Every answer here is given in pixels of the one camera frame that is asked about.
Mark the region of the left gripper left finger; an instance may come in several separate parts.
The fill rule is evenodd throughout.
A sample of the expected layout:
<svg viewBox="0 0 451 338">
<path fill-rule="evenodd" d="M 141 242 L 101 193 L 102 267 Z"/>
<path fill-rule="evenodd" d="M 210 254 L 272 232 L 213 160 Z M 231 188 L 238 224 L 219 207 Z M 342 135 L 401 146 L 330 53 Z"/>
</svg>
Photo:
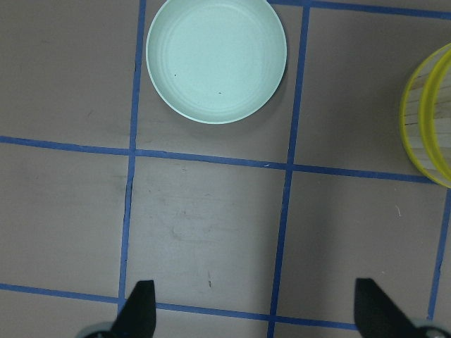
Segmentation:
<svg viewBox="0 0 451 338">
<path fill-rule="evenodd" d="M 153 280 L 136 283 L 110 331 L 113 337 L 151 338 L 156 329 L 156 297 Z"/>
</svg>

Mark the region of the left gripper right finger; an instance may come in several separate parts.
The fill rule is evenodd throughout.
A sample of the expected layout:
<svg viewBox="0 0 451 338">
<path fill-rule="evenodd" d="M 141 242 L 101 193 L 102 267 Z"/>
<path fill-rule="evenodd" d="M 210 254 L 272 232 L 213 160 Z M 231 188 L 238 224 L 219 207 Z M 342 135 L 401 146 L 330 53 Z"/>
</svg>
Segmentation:
<svg viewBox="0 0 451 338">
<path fill-rule="evenodd" d="M 355 280 L 354 323 L 365 338 L 424 337 L 424 333 L 370 278 Z"/>
</svg>

